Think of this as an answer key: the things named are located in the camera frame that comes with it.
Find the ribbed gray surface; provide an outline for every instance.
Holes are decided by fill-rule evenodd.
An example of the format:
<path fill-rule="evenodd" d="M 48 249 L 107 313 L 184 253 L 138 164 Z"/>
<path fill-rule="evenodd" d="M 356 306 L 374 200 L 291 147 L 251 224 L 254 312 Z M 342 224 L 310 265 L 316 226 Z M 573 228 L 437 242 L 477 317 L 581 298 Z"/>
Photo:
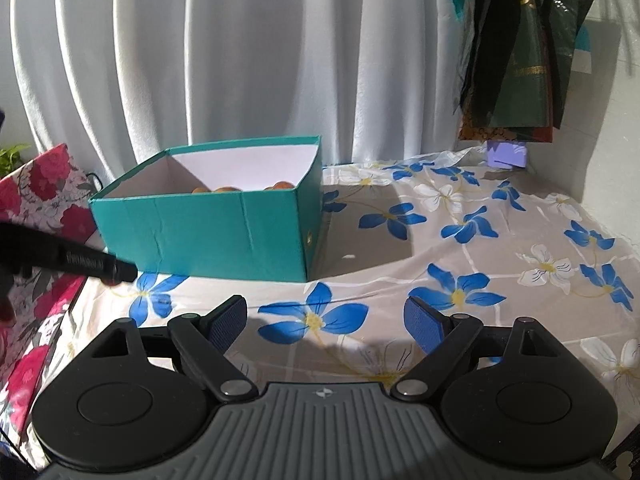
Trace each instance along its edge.
<path fill-rule="evenodd" d="M 321 397 L 318 393 L 330 390 Z M 100 475 L 49 467 L 41 480 Z M 430 409 L 389 399 L 377 384 L 270 384 L 249 404 L 224 406 L 190 449 L 105 480 L 611 480 L 590 463 L 549 474 L 515 472 L 467 454 Z"/>

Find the white flower print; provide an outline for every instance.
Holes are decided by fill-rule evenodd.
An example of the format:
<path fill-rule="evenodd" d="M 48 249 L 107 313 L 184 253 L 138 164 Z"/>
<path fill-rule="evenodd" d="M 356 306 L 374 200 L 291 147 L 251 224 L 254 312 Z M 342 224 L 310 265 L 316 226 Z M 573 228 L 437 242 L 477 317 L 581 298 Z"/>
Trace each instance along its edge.
<path fill-rule="evenodd" d="M 569 203 L 572 199 L 567 195 L 551 193 L 541 200 L 545 204 L 549 204 L 549 210 L 554 213 L 562 214 L 569 220 L 575 220 L 577 222 L 582 220 L 582 216 L 580 216 L 578 210 Z"/>
<path fill-rule="evenodd" d="M 411 341 L 366 344 L 348 336 L 338 338 L 338 358 L 359 378 L 389 388 L 415 364 L 420 351 Z"/>
<path fill-rule="evenodd" d="M 347 186 L 388 186 L 392 183 L 390 178 L 379 171 L 367 170 L 340 170 L 338 172 L 338 182 Z"/>
<path fill-rule="evenodd" d="M 554 260 L 546 246 L 542 244 L 534 245 L 531 248 L 532 256 L 528 254 L 518 254 L 517 256 L 535 266 L 535 269 L 525 270 L 518 278 L 518 283 L 525 286 L 540 286 L 546 282 L 562 289 L 565 294 L 571 291 L 569 278 L 574 275 L 575 269 L 571 265 L 569 258 Z"/>
<path fill-rule="evenodd" d="M 440 189 L 428 186 L 427 184 L 418 184 L 414 187 L 414 191 L 426 198 L 421 200 L 424 208 L 433 212 L 440 207 L 441 203 L 444 203 L 445 208 L 451 214 L 462 213 L 462 201 L 464 196 L 462 193 L 454 193 L 453 186 L 451 184 L 445 184 Z"/>
<path fill-rule="evenodd" d="M 393 161 L 384 161 L 384 160 L 375 160 L 373 162 L 363 162 L 360 167 L 365 168 L 366 170 L 382 170 L 388 166 L 394 165 L 396 162 Z"/>
<path fill-rule="evenodd" d="M 580 341 L 580 348 L 592 359 L 604 366 L 601 374 L 602 382 L 613 392 L 618 408 L 638 419 L 640 416 L 640 399 L 638 397 L 638 365 L 640 365 L 640 348 L 638 339 L 627 341 L 622 347 L 620 358 L 598 337 L 590 337 Z"/>

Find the bed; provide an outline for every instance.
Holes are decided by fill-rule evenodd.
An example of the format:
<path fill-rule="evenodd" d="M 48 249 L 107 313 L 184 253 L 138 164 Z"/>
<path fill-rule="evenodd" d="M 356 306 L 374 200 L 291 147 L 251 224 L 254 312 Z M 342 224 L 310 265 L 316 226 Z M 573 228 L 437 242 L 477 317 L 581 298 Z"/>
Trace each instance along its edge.
<path fill-rule="evenodd" d="M 326 168 L 322 241 L 306 284 L 149 273 L 113 287 L 87 280 L 73 307 L 62 308 L 38 390 L 116 318 L 163 325 L 233 294 L 246 298 L 249 319 L 227 356 L 259 387 L 389 386 L 422 357 L 402 324 L 411 294 L 485 324 L 538 319 L 614 394 L 613 449 L 640 420 L 638 260 L 569 197 L 524 171 L 478 165 L 477 156 L 472 149 Z M 28 418 L 21 437 L 23 454 L 43 467 Z"/>

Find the curtain fold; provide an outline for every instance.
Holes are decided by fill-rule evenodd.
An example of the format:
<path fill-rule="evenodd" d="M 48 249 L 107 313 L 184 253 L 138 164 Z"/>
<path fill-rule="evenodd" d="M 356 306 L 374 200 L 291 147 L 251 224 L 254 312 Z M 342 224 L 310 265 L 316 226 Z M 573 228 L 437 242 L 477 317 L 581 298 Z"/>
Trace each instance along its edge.
<path fill-rule="evenodd" d="M 208 140 L 321 134 L 327 164 L 455 142 L 448 0 L 9 0 L 0 13 L 18 83 L 0 108 L 18 88 L 37 148 L 66 142 L 107 182 Z"/>

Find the open cardboard box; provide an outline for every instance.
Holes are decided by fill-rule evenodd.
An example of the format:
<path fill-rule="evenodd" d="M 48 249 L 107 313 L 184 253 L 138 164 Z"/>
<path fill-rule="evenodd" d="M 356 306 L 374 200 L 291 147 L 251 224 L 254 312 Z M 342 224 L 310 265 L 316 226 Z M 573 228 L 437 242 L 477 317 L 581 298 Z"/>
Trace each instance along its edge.
<path fill-rule="evenodd" d="M 139 269 L 306 282 L 322 215 L 319 137 L 170 148 L 90 200 L 111 253 Z M 279 181 L 294 189 L 264 190 Z M 197 187 L 242 191 L 192 194 Z"/>

